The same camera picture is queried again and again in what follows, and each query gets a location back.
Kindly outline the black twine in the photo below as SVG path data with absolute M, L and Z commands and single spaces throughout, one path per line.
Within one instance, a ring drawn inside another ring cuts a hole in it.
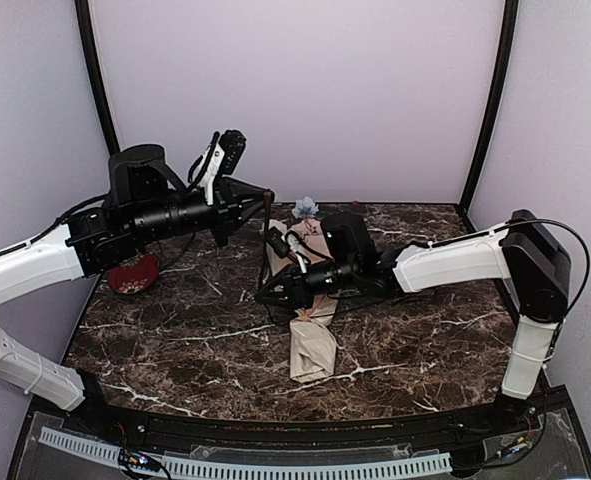
M 269 267 L 268 256 L 266 253 L 267 236 L 269 230 L 269 218 L 264 218 L 263 230 L 263 246 L 262 246 L 262 267 L 260 269 L 260 276 L 258 280 L 258 289 L 263 285 L 265 270 Z M 278 272 L 278 278 L 284 279 L 291 288 L 293 310 L 298 311 L 298 316 L 301 316 L 304 311 L 311 310 L 314 304 L 314 296 L 310 292 L 306 292 L 306 285 L 303 278 L 303 272 L 295 265 L 289 265 Z

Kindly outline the pink fake flower stem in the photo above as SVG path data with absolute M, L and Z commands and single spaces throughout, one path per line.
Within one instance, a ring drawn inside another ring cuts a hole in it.
M 299 223 L 295 224 L 291 228 L 291 230 L 297 233 L 301 238 L 306 238 L 309 236 L 320 236 L 323 234 L 321 229 L 321 222 L 315 218 L 303 219 Z

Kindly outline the blue fake flower bunch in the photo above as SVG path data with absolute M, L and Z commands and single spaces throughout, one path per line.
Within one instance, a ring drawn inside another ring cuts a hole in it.
M 309 196 L 295 202 L 292 214 L 297 219 L 313 219 L 319 213 L 319 205 Z

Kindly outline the peach wrapping paper sheet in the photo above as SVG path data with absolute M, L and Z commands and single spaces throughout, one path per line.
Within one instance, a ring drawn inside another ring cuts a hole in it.
M 270 227 L 292 231 L 283 222 L 271 220 Z M 309 247 L 329 254 L 323 234 L 301 238 Z M 329 330 L 338 301 L 328 295 L 316 295 L 311 310 L 301 316 L 295 311 L 290 321 L 290 378 L 301 384 L 330 377 L 335 370 L 337 342 Z

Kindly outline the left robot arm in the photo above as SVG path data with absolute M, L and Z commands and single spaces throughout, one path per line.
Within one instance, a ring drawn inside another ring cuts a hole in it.
M 43 232 L 0 250 L 0 308 L 37 292 L 100 276 L 169 238 L 211 233 L 218 246 L 259 211 L 271 190 L 233 178 L 246 140 L 215 133 L 182 180 L 158 144 L 110 157 L 109 190 L 65 211 Z M 0 326 L 0 380 L 59 410 L 76 412 L 95 436 L 116 427 L 94 374 L 65 367 L 23 345 Z

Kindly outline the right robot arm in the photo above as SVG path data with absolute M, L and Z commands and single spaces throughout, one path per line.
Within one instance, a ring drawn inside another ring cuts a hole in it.
M 486 230 L 380 251 L 362 216 L 340 212 L 321 222 L 329 252 L 319 253 L 317 262 L 299 260 L 283 267 L 258 289 L 255 299 L 297 310 L 312 307 L 317 295 L 343 288 L 387 299 L 451 284 L 504 283 L 517 310 L 516 334 L 501 399 L 486 410 L 485 424 L 505 434 L 522 420 L 521 401 L 533 393 L 566 317 L 580 298 L 570 292 L 570 254 L 549 230 L 563 226 L 521 209 Z

